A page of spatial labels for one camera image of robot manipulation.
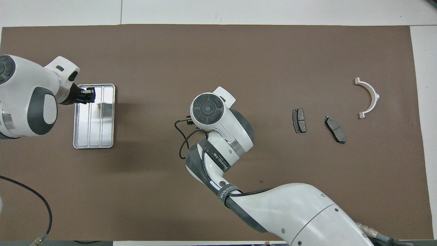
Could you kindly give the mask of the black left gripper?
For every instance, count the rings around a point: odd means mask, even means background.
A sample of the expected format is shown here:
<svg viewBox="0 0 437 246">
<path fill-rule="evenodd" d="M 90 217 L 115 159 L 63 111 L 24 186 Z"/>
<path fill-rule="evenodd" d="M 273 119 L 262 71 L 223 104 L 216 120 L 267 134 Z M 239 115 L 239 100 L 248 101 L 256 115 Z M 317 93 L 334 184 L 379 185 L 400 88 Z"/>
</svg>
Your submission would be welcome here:
<svg viewBox="0 0 437 246">
<path fill-rule="evenodd" d="M 79 88 L 73 83 L 67 98 L 61 102 L 61 105 L 94 103 L 95 95 L 86 94 L 95 94 L 94 87 Z"/>
</svg>

